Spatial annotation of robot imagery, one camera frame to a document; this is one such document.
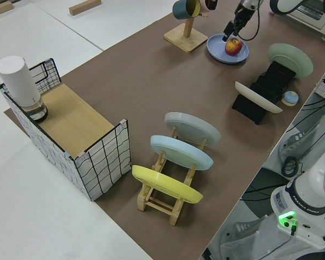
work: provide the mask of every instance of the white table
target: white table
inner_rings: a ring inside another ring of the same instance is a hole
[[[31,67],[52,57],[62,76],[101,53],[29,1],[14,7],[0,15],[0,59]],[[0,93],[0,259],[151,259],[47,162],[8,108]]]
[[[172,12],[176,0],[102,0],[72,16],[69,7],[84,0],[30,0],[89,42],[105,50]]]

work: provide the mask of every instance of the mug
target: mug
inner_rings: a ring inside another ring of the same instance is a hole
[[[200,0],[201,1],[201,13],[213,11],[217,7],[218,0]]]
[[[200,14],[200,0],[179,0],[173,4],[172,12],[175,18],[189,19]]]

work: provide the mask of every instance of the yellow plate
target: yellow plate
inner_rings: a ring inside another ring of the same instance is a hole
[[[170,195],[173,198],[182,199],[185,202],[194,204],[198,203],[203,198],[203,195],[200,192],[194,190],[188,185],[142,166],[133,165],[132,175],[140,182]]]

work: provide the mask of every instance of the brown table mat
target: brown table mat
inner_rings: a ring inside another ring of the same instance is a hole
[[[196,18],[193,27],[208,37],[221,34],[237,4],[219,2],[208,18]],[[325,72],[322,35],[269,10],[266,1],[259,34],[246,42],[249,56],[244,63],[222,64],[211,57],[206,44],[190,54],[183,52],[163,38],[184,22],[168,15],[62,77],[113,124],[128,119],[135,165],[155,163],[158,155],[150,148],[150,137],[170,135],[164,123],[168,112],[192,114],[220,130],[220,144],[204,150],[214,165],[196,172],[191,184],[204,198],[196,205],[185,203],[176,226],[168,225],[168,216],[155,209],[137,210],[141,183],[131,173],[96,201],[155,260],[199,258]],[[240,34],[249,38],[256,27],[254,15]],[[269,66],[269,46],[277,42],[302,49],[313,61],[314,72],[289,87],[300,96],[297,106],[278,102],[283,112],[268,113],[257,126],[231,109],[238,94],[234,84],[255,82]],[[163,172],[180,180],[186,173],[169,163]]]

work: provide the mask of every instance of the toaster oven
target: toaster oven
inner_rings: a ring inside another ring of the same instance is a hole
[[[325,13],[323,0],[308,0],[295,11],[288,14],[291,18],[321,32],[325,40]]]

